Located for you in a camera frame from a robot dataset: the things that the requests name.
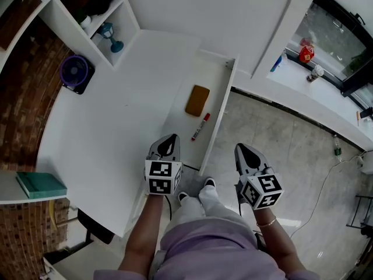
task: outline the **lavender shirt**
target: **lavender shirt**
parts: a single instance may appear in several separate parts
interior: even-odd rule
[[[243,226],[222,219],[197,220],[176,226],[161,240],[167,254],[154,280],[319,280],[311,271],[286,275],[274,259],[256,248]],[[134,272],[95,271],[94,280],[145,280]]]

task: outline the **white cable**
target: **white cable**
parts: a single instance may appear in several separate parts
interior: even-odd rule
[[[365,154],[365,153],[366,153],[366,152],[363,152],[362,154],[360,154],[360,155],[358,155],[358,156],[353,156],[353,157],[352,157],[350,160],[348,160],[348,161],[342,161],[342,162],[339,162],[338,164],[332,166],[332,167],[329,169],[329,172],[328,172],[328,174],[326,175],[326,177],[325,177],[325,179],[324,179],[324,182],[323,182],[323,184],[322,184],[322,187],[321,187],[321,190],[320,190],[320,193],[319,193],[319,197],[317,198],[317,202],[316,202],[316,205],[315,205],[315,207],[314,207],[314,210],[312,211],[311,216],[309,217],[309,219],[307,220],[307,222],[305,222],[301,227],[299,227],[297,230],[295,230],[295,231],[293,232],[293,234],[290,236],[290,238],[292,238],[293,235],[295,235],[295,233],[296,233],[298,230],[301,230],[304,226],[306,226],[307,223],[312,219],[312,216],[314,215],[314,212],[315,212],[315,210],[316,210],[316,207],[317,207],[317,205],[319,204],[319,200],[320,200],[320,197],[321,197],[322,189],[324,189],[324,186],[325,186],[326,180],[328,179],[328,176],[329,176],[330,172],[332,171],[332,169],[333,169],[334,167],[337,167],[338,165],[340,165],[340,164],[342,164],[342,163],[348,163],[348,162],[352,161],[353,159],[355,159],[355,158],[357,158],[357,157],[359,157],[359,156],[362,156],[362,155]]]

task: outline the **marble floor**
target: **marble floor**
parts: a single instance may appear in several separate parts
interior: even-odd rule
[[[285,193],[273,211],[292,235],[310,218],[324,179],[337,164],[331,134],[287,112],[231,92],[205,175],[215,178],[222,203],[236,212],[234,185],[239,174],[235,170],[234,148],[239,142],[261,151],[275,172],[281,174]],[[340,143],[343,160],[360,153],[351,145]],[[185,167],[178,190],[197,196],[205,178],[196,174]],[[303,264],[322,279],[343,279],[363,251],[367,239],[346,224],[357,205],[355,195],[369,194],[372,184],[373,179],[359,172],[355,159],[333,168],[312,219],[292,237]],[[175,199],[171,204],[173,211],[179,207]],[[259,230],[246,204],[242,206],[242,216],[253,230]],[[161,234],[168,219],[164,201]],[[118,254],[124,252],[125,241],[115,238],[113,245]]]

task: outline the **green book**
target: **green book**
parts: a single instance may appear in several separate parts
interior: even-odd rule
[[[17,172],[17,181],[29,199],[63,196],[68,191],[50,173]]]

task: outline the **cable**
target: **cable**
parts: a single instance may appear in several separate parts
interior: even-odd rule
[[[295,230],[295,231],[293,232],[293,234],[290,236],[290,238],[292,238],[293,235],[295,235],[295,233],[296,233],[298,230],[301,230],[304,226],[306,226],[307,223],[312,219],[312,216],[314,215],[314,212],[315,212],[315,210],[316,210],[316,207],[317,207],[318,204],[319,204],[322,190],[324,189],[324,186],[325,186],[326,180],[328,179],[328,176],[329,176],[330,172],[332,171],[332,169],[333,169],[334,167],[337,167],[338,165],[340,165],[340,164],[342,164],[342,163],[349,163],[349,162],[352,161],[353,159],[355,159],[355,158],[357,158],[357,157],[360,157],[360,156],[362,156],[362,155],[365,154],[365,153],[366,153],[366,152],[363,152],[362,154],[360,154],[360,155],[358,155],[358,156],[353,156],[353,157],[352,157],[351,159],[349,159],[348,161],[342,161],[342,162],[340,162],[340,163],[338,163],[338,164],[332,166],[332,167],[329,169],[329,172],[328,172],[328,174],[326,175],[326,177],[325,177],[325,179],[324,179],[324,182],[323,182],[323,184],[322,184],[322,187],[321,187],[321,190],[320,190],[319,196],[318,196],[317,201],[316,201],[316,205],[315,205],[315,207],[314,207],[314,210],[312,211],[311,216],[309,217],[309,219],[307,220],[307,222],[305,222],[301,227],[299,227],[297,230]]]
[[[170,221],[172,220],[173,218],[173,212],[172,212],[172,209],[171,209],[171,203],[170,203],[170,200],[168,199],[168,197],[165,195],[165,198],[168,202],[168,206],[170,207]]]

